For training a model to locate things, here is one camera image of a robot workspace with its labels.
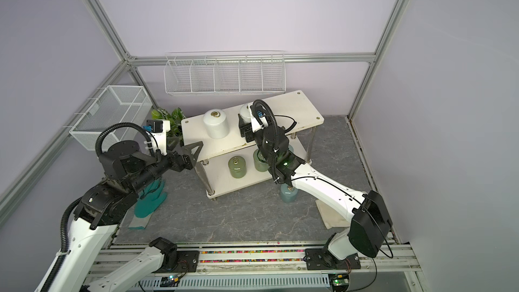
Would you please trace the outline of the white tea canister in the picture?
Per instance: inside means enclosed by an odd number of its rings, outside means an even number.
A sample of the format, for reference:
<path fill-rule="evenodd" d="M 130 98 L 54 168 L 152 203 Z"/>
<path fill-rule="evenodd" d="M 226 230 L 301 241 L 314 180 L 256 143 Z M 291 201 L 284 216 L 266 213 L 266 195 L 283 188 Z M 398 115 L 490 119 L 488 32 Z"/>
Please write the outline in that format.
<path fill-rule="evenodd" d="M 242 105 L 239 111 L 239 115 L 245 123 L 251 123 L 253 117 L 251 114 L 251 104 Z"/>
<path fill-rule="evenodd" d="M 208 136 L 212 139 L 223 139 L 229 132 L 229 124 L 225 111 L 212 109 L 203 116 L 203 123 Z"/>

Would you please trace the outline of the large blue-grey tea canister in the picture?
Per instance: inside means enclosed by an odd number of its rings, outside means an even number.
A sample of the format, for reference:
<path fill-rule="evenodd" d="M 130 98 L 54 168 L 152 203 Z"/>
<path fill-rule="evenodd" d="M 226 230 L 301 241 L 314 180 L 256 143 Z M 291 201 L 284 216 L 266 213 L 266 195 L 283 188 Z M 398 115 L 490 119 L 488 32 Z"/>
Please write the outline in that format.
<path fill-rule="evenodd" d="M 292 203 L 297 199 L 299 190 L 288 184 L 282 184 L 280 187 L 280 196 L 285 203 Z"/>

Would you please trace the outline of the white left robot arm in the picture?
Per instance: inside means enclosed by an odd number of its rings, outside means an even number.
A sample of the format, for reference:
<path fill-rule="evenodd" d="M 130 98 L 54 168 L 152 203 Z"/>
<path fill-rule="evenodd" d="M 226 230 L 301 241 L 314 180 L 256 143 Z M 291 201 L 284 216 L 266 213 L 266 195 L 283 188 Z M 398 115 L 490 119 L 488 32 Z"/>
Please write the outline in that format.
<path fill-rule="evenodd" d="M 114 124 L 100 133 L 95 153 L 104 177 L 66 208 L 60 221 L 60 250 L 38 291 L 127 291 L 151 273 L 184 276 L 189 272 L 190 263 L 179 258 L 177 245 L 159 237 L 108 276 L 84 283 L 99 251 L 128 210 L 147 196 L 146 189 L 169 170 L 193 169 L 204 146 L 198 141 L 184 146 L 179 154 L 159 147 L 161 143 L 157 132 L 131 122 Z"/>

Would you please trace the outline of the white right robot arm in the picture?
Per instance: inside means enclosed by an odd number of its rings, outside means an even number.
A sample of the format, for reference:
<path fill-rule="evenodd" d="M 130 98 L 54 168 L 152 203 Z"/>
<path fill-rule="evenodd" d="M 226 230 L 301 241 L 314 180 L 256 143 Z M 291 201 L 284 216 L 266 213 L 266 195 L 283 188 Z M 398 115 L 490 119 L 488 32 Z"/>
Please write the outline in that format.
<path fill-rule="evenodd" d="M 251 128 L 246 136 L 254 139 L 273 181 L 313 195 L 349 222 L 346 230 L 329 239 L 325 253 L 337 260 L 356 253 L 377 257 L 393 226 L 382 195 L 346 187 L 290 151 L 288 130 L 278 124 L 264 100 L 246 104 L 242 110 L 246 114 L 240 118 Z"/>

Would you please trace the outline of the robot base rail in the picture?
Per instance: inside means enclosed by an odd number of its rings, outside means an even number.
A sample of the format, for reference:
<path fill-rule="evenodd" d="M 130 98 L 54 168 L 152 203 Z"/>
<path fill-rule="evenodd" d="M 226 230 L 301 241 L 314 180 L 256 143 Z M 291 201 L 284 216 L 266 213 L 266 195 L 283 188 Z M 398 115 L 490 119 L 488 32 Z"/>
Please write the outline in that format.
<path fill-rule="evenodd" d="M 327 290 L 376 286 L 384 274 L 401 274 L 411 291 L 428 291 L 413 249 L 390 245 L 375 259 L 354 254 L 344 261 L 325 261 L 319 242 L 181 244 L 180 267 L 146 274 L 133 291 L 256 290 L 324 287 Z"/>

